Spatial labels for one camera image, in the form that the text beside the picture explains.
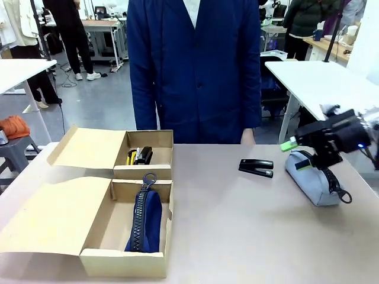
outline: white sneaker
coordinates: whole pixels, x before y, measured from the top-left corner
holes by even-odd
[[[43,102],[37,102],[36,101],[36,104],[39,108],[48,108],[49,106],[48,105],[45,105]]]
[[[80,73],[75,74],[75,79],[76,79],[77,81],[81,81],[81,80],[83,80],[83,76],[82,76],[82,74],[80,74]]]
[[[96,79],[99,79],[99,78],[101,78],[100,73],[94,72],[92,74],[87,74],[87,80],[89,80],[89,81],[93,81],[93,80],[96,80]]]

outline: zipper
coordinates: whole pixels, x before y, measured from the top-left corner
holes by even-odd
[[[131,229],[132,238],[130,239],[131,251],[141,253],[143,252],[143,236],[144,236],[144,219],[146,198],[149,190],[142,189],[138,195],[136,212],[133,217],[133,228]]]
[[[313,156],[309,152],[304,151],[304,150],[300,150],[297,152],[299,152],[300,154],[305,156],[307,159],[309,159],[310,162],[312,162]],[[337,192],[339,199],[343,203],[350,204],[353,201],[351,194],[341,188],[341,185],[340,185],[337,177],[334,175],[334,173],[329,169],[321,170],[321,172],[324,173],[324,175],[327,179],[327,182],[329,184],[329,193],[332,194],[333,192]],[[348,196],[348,198],[349,198],[348,200],[343,199],[343,197],[345,195]]]

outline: open box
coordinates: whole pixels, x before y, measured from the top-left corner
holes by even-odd
[[[124,252],[141,180],[80,177],[43,185],[0,233],[0,252],[79,256],[88,276],[166,277],[174,189],[152,188],[162,201],[158,253]]]
[[[130,150],[153,148],[149,165],[126,165]],[[171,130],[125,131],[73,126],[47,161],[52,166],[113,169],[115,179],[142,179],[155,173],[158,179],[172,179],[173,134]]]

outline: box lid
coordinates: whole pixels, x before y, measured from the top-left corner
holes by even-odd
[[[101,177],[43,185],[0,232],[0,252],[80,255],[110,187]]]
[[[113,169],[125,130],[100,130],[73,126],[47,158],[52,166]]]

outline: blue coat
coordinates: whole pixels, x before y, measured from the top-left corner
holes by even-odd
[[[261,122],[257,0],[201,0],[194,28],[183,0],[130,0],[130,79],[138,130],[175,143],[239,144]]]

